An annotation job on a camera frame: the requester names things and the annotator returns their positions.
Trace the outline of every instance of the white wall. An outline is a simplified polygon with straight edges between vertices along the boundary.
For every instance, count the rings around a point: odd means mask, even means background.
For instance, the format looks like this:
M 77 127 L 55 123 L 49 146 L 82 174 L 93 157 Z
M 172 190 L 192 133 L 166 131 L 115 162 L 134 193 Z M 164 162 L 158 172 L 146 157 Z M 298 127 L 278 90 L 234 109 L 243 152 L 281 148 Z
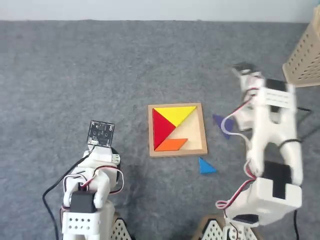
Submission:
M 0 0 L 0 20 L 306 23 L 319 0 Z

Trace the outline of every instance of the yellow triangle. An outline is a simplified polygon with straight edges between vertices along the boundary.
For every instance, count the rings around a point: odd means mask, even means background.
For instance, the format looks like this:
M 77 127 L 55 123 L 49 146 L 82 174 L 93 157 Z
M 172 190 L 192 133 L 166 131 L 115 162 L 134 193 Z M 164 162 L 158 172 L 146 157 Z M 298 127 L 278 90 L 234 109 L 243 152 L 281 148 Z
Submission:
M 182 123 L 196 106 L 156 107 L 155 110 L 176 127 Z

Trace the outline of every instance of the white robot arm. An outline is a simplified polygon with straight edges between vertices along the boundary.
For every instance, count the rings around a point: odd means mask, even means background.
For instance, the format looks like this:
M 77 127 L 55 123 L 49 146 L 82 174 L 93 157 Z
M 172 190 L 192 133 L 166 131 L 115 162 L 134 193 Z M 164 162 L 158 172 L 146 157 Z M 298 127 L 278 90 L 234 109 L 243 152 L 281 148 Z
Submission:
M 231 115 L 240 131 L 252 129 L 244 166 L 250 180 L 229 201 L 218 201 L 216 206 L 224 210 L 227 223 L 243 229 L 273 223 L 301 207 L 303 166 L 294 86 L 264 78 L 249 63 L 239 63 L 234 70 L 240 78 L 243 104 Z M 268 143 L 278 146 L 284 163 L 264 161 Z
M 62 233 L 64 240 L 109 240 L 115 207 L 107 198 L 123 189 L 120 156 L 111 148 L 113 125 L 91 121 L 89 155 L 63 179 Z M 122 187 L 111 191 L 122 176 Z

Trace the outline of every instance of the gray carpet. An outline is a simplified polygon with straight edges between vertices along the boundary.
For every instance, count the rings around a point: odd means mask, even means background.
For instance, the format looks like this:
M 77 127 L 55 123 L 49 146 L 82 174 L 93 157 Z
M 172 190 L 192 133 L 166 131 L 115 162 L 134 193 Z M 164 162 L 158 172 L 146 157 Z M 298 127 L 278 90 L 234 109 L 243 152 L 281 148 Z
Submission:
M 116 123 L 126 184 L 110 199 L 138 240 L 186 240 L 215 201 L 246 179 L 244 143 L 213 125 L 240 102 L 230 66 L 258 65 L 283 80 L 305 24 L 179 21 L 0 22 L 0 239 L 51 240 L 41 196 L 86 150 L 91 119 Z M 297 90 L 320 117 L 317 87 Z M 201 102 L 209 154 L 218 173 L 199 174 L 197 156 L 150 158 L 147 105 Z M 303 240 L 320 238 L 320 135 L 303 144 Z M 268 147 L 266 158 L 279 156 Z M 58 217 L 61 185 L 48 196 Z M 293 240 L 293 214 L 259 228 L 267 240 Z

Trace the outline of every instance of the black circuit board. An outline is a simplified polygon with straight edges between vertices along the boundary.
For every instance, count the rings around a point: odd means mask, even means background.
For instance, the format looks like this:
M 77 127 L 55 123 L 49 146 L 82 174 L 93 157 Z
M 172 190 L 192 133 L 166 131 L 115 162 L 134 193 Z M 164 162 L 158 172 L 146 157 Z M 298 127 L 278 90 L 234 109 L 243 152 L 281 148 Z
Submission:
M 87 144 L 111 148 L 112 138 L 114 137 L 114 130 L 114 123 L 91 120 L 87 137 Z

